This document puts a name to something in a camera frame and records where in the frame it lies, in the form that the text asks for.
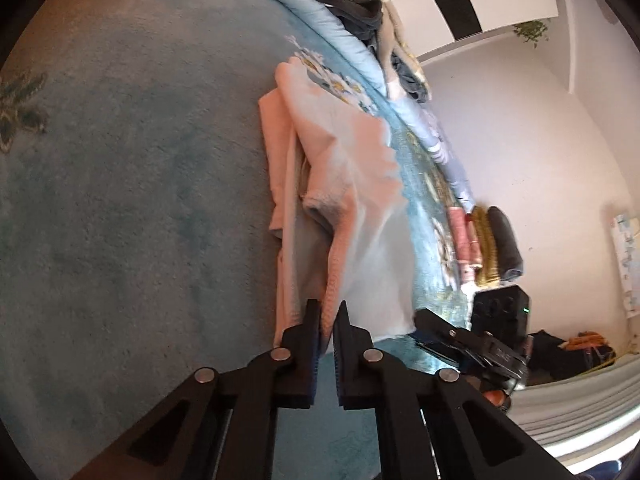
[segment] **green plant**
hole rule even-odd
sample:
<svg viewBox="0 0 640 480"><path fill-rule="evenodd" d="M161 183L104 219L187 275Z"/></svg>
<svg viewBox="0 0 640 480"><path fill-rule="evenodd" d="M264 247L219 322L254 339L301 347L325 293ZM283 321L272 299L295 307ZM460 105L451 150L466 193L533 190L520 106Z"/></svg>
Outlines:
<svg viewBox="0 0 640 480"><path fill-rule="evenodd" d="M44 86L46 80L46 74L30 76L28 73L7 82L0 78L0 152L9 153L20 130L44 133L46 113L26 102Z"/></svg>
<svg viewBox="0 0 640 480"><path fill-rule="evenodd" d="M525 38L524 42L533 43L533 48L538 47L538 41L540 38L545 38L545 41L549 41L546 32L549 30L549 27L546 23L541 22L540 20L533 20L532 22L524 22L518 23L517 25L513 25L513 31L516 36L519 38Z"/></svg>

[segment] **metal screw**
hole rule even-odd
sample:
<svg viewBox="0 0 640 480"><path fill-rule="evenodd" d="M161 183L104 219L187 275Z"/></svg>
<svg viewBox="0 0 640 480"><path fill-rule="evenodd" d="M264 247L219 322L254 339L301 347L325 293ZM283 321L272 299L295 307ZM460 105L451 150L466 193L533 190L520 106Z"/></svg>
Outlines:
<svg viewBox="0 0 640 480"><path fill-rule="evenodd" d="M453 368L441 368L438 370L438 377L446 383L455 383L460 377L460 374Z"/></svg>
<svg viewBox="0 0 640 480"><path fill-rule="evenodd" d="M377 348L369 348L362 354L367 363L377 363L382 359L382 352Z"/></svg>
<svg viewBox="0 0 640 480"><path fill-rule="evenodd" d="M200 384L210 383L213 379L216 378L216 372L211 368L200 368L200 370L196 370L193 377Z"/></svg>
<svg viewBox="0 0 640 480"><path fill-rule="evenodd" d="M288 348L279 346L271 350L271 359L274 361L286 361L291 357L291 352Z"/></svg>

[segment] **dark gray rolled clothing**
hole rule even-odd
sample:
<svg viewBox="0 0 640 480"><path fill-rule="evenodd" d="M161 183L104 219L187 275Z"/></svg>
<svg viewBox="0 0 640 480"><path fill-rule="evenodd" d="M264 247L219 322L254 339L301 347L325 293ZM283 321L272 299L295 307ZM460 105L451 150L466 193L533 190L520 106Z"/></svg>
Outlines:
<svg viewBox="0 0 640 480"><path fill-rule="evenodd" d="M511 223L500 208L492 206L487 211L487 218L494 233L495 246L498 251L498 271L500 279L514 282L524 273L524 262Z"/></svg>

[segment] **silver bolt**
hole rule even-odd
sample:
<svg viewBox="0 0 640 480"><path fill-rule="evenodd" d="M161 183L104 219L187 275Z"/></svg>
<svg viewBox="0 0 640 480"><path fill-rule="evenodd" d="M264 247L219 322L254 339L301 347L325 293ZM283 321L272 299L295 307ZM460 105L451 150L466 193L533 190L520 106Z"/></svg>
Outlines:
<svg viewBox="0 0 640 480"><path fill-rule="evenodd" d="M210 383L213 379L216 378L216 373L211 368L200 368L200 370L196 370L193 377L200 384Z"/></svg>
<svg viewBox="0 0 640 480"><path fill-rule="evenodd" d="M284 348L283 346L279 346L271 350L271 359L274 361L286 361L291 357L291 352L288 348Z"/></svg>
<svg viewBox="0 0 640 480"><path fill-rule="evenodd" d="M460 374L453 368L441 368L438 370L438 376L446 383L455 383L460 377Z"/></svg>
<svg viewBox="0 0 640 480"><path fill-rule="evenodd" d="M369 348L369 350L365 350L362 356L367 363L377 363L382 360L382 352L377 348Z"/></svg>

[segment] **white curtain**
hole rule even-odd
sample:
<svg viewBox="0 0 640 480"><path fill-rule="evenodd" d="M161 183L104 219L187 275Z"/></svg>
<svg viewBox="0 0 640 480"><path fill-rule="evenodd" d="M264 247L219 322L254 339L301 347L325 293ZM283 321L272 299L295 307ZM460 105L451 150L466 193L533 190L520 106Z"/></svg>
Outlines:
<svg viewBox="0 0 640 480"><path fill-rule="evenodd" d="M509 416L573 473L620 458L640 438L640 356L515 392Z"/></svg>

